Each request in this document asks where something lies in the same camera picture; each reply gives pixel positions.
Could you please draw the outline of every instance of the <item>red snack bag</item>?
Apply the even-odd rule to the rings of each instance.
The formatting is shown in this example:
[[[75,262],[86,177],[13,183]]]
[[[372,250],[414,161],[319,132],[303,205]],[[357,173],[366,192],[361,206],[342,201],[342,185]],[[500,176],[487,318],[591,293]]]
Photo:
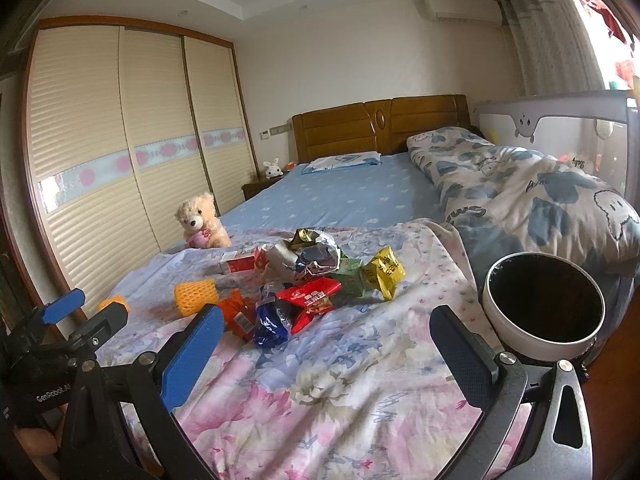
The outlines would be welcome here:
[[[297,334],[300,332],[305,326],[311,323],[314,319],[313,314],[309,314],[308,312],[300,312],[300,315],[296,318],[295,323],[291,327],[291,334]]]
[[[269,263],[269,258],[267,257],[267,245],[265,244],[256,247],[255,251],[255,268],[257,270],[264,270]]]
[[[311,282],[302,283],[301,285],[292,286],[276,294],[276,297],[289,301],[303,310],[309,310],[312,314],[324,314],[329,310],[333,310],[334,306],[328,301],[328,305],[315,304],[332,294],[335,294],[342,288],[340,282],[321,276]]]
[[[293,303],[302,309],[295,323],[291,327],[291,333],[297,334],[313,320],[314,316],[321,316],[334,309],[329,300],[329,295],[335,294],[342,288],[340,282],[320,277],[302,285],[292,286],[276,294],[280,300]]]
[[[255,308],[246,304],[240,291],[237,288],[232,290],[231,296],[220,300],[218,306],[231,332],[245,341],[251,341],[255,327]]]

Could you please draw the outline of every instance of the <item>sliding wardrobe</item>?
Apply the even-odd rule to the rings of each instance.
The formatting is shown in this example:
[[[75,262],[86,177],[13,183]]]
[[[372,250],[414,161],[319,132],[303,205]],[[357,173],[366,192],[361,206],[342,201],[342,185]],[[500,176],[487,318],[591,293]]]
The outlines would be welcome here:
[[[122,25],[36,35],[26,173],[58,281],[84,290],[88,316],[180,243],[183,200],[212,192],[224,214],[255,178],[232,46],[206,39]]]

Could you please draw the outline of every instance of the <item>wooden headboard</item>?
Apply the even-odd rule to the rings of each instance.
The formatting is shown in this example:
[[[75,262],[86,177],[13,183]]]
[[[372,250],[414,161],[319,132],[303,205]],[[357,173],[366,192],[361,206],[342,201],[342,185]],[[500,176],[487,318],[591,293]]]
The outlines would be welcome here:
[[[416,133],[470,126],[466,97],[459,94],[354,103],[296,115],[292,122],[299,162],[356,152],[392,155],[405,152]]]

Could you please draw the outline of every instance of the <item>decorative strip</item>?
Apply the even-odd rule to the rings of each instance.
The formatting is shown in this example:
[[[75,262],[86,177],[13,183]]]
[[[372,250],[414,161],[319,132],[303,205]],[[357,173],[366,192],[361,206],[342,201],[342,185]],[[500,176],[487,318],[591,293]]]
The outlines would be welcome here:
[[[48,214],[81,195],[133,174],[128,150],[99,156],[39,181],[38,190]]]
[[[158,164],[198,153],[198,139],[195,135],[174,137],[135,146],[134,150],[138,167],[140,170],[146,170]]]
[[[244,142],[246,134],[242,126],[211,130],[202,134],[206,150],[222,148],[236,142]],[[135,147],[136,161],[141,170],[164,164],[198,152],[195,135],[174,137]],[[38,183],[40,198],[45,213],[49,214],[60,206],[71,202],[101,186],[110,184],[133,173],[129,150],[109,153],[78,166],[63,170]]]
[[[222,130],[211,130],[202,134],[202,142],[205,150],[215,150],[236,142],[244,142],[246,133],[244,128],[224,128]]]

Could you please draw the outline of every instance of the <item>snack bag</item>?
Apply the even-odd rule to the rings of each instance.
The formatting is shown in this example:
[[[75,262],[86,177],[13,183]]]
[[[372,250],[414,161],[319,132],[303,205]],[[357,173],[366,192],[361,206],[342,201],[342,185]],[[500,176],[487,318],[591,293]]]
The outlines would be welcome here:
[[[291,327],[291,333],[300,332],[311,323],[314,316],[322,316],[322,314],[334,310],[329,295],[335,294],[340,288],[339,282],[322,277],[279,292],[278,298],[289,301],[302,309]]]
[[[298,255],[289,249],[287,241],[281,240],[270,247],[266,251],[266,257],[269,263],[264,271],[265,279],[281,279],[287,282],[293,282],[296,279],[295,267]]]
[[[298,254],[294,269],[296,279],[321,276],[340,266],[341,251],[334,238],[324,231],[298,229],[289,242],[289,249]]]
[[[282,286],[267,283],[260,289],[260,300],[255,304],[254,343],[261,348],[275,348],[289,339],[293,306],[276,298],[276,290],[280,289]]]
[[[311,308],[315,314],[324,314],[328,310],[322,307],[314,308],[314,305],[323,298],[335,294],[342,288],[340,282],[322,276],[312,280],[311,282],[302,283],[301,285],[292,286],[276,294],[281,300],[289,301],[294,305],[307,310]]]
[[[340,249],[327,244],[304,247],[296,260],[296,276],[321,276],[337,270],[340,265]]]
[[[269,246],[267,244],[257,247],[257,254],[255,255],[255,270],[258,272],[263,272],[269,263],[269,257],[267,256],[268,249]]]
[[[251,341],[254,334],[255,309],[246,304],[240,291],[237,288],[232,290],[226,300],[218,302],[218,306],[231,332],[245,341]]]
[[[382,292],[387,301],[394,298],[396,286],[406,274],[391,247],[380,249],[362,270],[369,283]]]

